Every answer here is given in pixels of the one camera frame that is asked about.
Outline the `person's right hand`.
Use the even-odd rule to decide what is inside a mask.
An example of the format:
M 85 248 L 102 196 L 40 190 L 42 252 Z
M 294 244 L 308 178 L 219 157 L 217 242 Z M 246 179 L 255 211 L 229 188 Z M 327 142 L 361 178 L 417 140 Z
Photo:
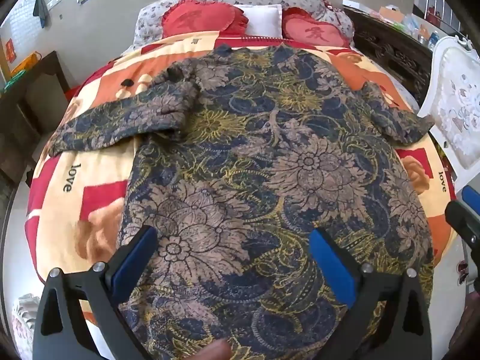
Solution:
M 232 350 L 227 340 L 216 340 L 205 346 L 198 353 L 187 358 L 187 360 L 230 360 Z

